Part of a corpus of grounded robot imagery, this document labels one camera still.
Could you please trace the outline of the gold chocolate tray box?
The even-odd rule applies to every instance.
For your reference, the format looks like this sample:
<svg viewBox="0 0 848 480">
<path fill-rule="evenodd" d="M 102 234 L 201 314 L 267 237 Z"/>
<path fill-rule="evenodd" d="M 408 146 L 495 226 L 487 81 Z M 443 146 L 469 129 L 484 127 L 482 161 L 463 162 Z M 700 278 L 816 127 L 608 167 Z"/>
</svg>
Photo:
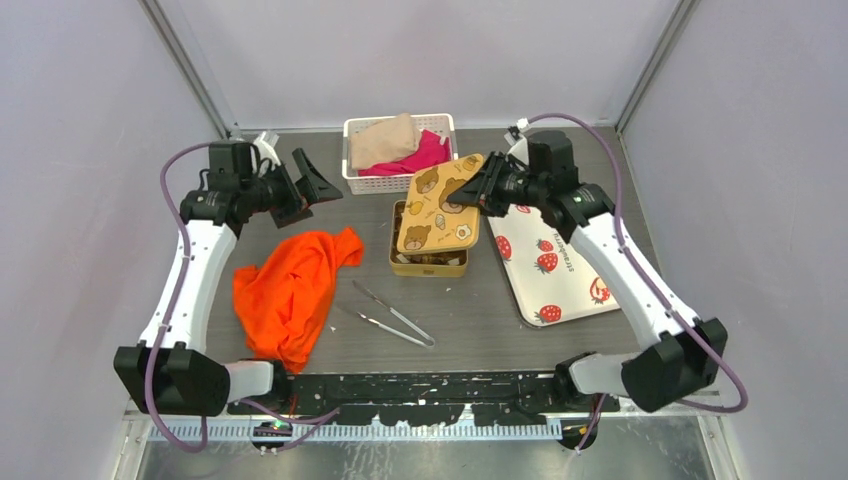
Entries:
<svg viewBox="0 0 848 480">
<path fill-rule="evenodd" d="M 396 201 L 393 205 L 392 236 L 389 242 L 388 262 L 392 272 L 400 277 L 462 277 L 469 264 L 469 251 L 459 250 L 437 254 L 402 254 L 396 247 L 400 238 L 400 223 L 405 202 Z"/>
</svg>

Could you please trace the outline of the silver box lid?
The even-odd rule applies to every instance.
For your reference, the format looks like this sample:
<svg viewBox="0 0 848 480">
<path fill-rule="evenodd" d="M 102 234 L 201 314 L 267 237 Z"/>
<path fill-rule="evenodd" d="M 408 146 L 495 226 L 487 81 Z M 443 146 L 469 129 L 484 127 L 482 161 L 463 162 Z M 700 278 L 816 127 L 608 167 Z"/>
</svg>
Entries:
<svg viewBox="0 0 848 480">
<path fill-rule="evenodd" d="M 471 154 L 416 172 L 401 214 L 396 248 L 424 255 L 468 250 L 479 238 L 480 212 L 448 200 L 485 162 Z"/>
</svg>

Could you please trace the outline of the metal tongs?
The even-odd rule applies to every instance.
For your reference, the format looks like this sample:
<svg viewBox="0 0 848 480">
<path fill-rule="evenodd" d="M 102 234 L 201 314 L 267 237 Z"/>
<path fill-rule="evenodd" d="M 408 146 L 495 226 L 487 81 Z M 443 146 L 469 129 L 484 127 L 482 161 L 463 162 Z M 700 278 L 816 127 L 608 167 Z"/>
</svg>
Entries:
<svg viewBox="0 0 848 480">
<path fill-rule="evenodd" d="M 371 289 L 366 287 L 358 280 L 351 281 L 352 287 L 369 301 L 379 307 L 382 313 L 390 317 L 393 321 L 402 325 L 401 329 L 395 328 L 393 324 L 383 322 L 380 318 L 375 318 L 373 315 L 362 312 L 359 308 L 344 305 L 341 310 L 358 321 L 375 327 L 384 333 L 403 340 L 412 345 L 424 348 L 433 349 L 436 346 L 436 339 L 422 329 L 415 321 L 401 313 L 394 305 L 386 301 Z"/>
</svg>

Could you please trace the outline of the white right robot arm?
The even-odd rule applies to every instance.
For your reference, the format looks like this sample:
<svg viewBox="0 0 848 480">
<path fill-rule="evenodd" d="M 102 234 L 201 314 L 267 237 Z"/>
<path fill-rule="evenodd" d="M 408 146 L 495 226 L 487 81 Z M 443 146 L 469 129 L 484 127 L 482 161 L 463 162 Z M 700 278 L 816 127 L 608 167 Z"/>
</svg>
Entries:
<svg viewBox="0 0 848 480">
<path fill-rule="evenodd" d="M 681 301 L 629 238 L 615 205 L 597 184 L 579 179 L 573 144 L 558 130 L 513 132 L 506 153 L 494 151 L 448 202 L 505 217 L 512 206 L 537 210 L 609 288 L 641 348 L 630 355 L 584 353 L 557 367 L 558 403 L 577 411 L 594 394 L 629 398 L 655 412 L 712 385 L 728 332 Z"/>
</svg>

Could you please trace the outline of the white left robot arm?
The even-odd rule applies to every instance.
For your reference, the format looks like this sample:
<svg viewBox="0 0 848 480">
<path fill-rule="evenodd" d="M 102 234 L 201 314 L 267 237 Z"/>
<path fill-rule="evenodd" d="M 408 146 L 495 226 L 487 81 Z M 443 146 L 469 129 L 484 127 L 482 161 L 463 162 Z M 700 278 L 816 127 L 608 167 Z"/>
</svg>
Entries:
<svg viewBox="0 0 848 480">
<path fill-rule="evenodd" d="M 292 179 L 275 149 L 259 140 L 204 145 L 202 185 L 181 202 L 165 198 L 178 228 L 171 270 L 148 325 L 113 367 L 137 408 L 149 415 L 212 417 L 243 399 L 269 413 L 285 409 L 292 388 L 282 361 L 219 363 L 206 354 L 209 317 L 224 267 L 243 227 L 268 213 L 279 228 L 311 217 L 311 206 L 342 198 L 302 148 Z"/>
</svg>

